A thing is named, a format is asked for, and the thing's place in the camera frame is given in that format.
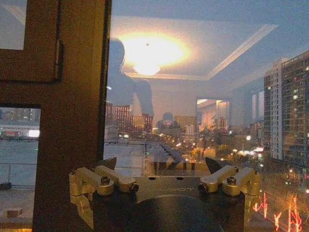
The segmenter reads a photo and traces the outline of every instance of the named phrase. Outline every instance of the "building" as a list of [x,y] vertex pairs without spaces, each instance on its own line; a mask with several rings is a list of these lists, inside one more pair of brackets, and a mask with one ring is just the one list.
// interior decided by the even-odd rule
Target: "building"
[[105,106],[105,124],[111,125],[114,123],[113,113],[112,113],[112,103],[106,103]]
[[115,121],[119,132],[129,131],[130,105],[115,106]]
[[309,51],[282,63],[283,157],[309,164]]
[[3,113],[3,120],[6,121],[40,121],[41,110],[31,108],[12,108]]
[[153,116],[142,114],[142,116],[130,116],[130,133],[132,135],[150,134],[152,132]]
[[104,128],[104,141],[105,142],[113,142],[118,138],[118,130],[114,125],[107,125]]
[[264,78],[264,145],[265,155],[282,159],[282,58],[273,63]]
[[194,130],[197,126],[197,117],[196,116],[175,116],[174,120],[180,126],[182,131],[186,131],[186,126],[193,125]]

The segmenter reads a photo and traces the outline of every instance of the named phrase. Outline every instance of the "glass pane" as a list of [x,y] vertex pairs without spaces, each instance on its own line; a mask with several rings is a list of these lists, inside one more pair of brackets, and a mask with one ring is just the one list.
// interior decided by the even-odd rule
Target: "glass pane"
[[32,224],[40,114],[40,109],[0,108],[0,221],[22,228]]
[[0,49],[23,50],[27,0],[0,1]]
[[206,158],[255,168],[261,201],[248,231],[275,231],[280,212],[282,230],[300,230],[301,218],[309,231],[307,9],[113,1],[104,158],[133,176],[209,175]]

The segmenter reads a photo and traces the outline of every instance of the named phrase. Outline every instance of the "person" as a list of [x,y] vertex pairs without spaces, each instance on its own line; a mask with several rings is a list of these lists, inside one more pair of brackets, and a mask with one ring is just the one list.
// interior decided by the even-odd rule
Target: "person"
[[122,73],[125,48],[118,39],[110,39],[106,101],[113,105],[133,105],[134,93],[140,102],[142,114],[154,115],[152,93],[146,79],[134,80]]

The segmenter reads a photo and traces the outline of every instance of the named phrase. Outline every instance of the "window hinge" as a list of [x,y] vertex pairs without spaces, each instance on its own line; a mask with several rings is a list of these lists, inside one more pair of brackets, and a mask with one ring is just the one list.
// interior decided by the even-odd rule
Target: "window hinge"
[[61,40],[56,40],[55,60],[54,60],[54,80],[62,80],[62,64],[63,64],[63,43]]

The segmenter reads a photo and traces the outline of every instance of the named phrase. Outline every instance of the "bolt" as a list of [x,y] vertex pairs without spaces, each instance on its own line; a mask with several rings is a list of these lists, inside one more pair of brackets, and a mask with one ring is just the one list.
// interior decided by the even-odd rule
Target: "bolt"
[[208,187],[204,183],[199,183],[197,189],[202,193],[208,192]]
[[229,185],[235,185],[236,184],[236,179],[233,176],[230,176],[226,179],[227,183]]
[[139,190],[139,186],[137,184],[133,184],[130,188],[130,192],[137,192]]
[[109,183],[110,183],[110,179],[108,176],[103,176],[101,178],[101,185],[109,185]]

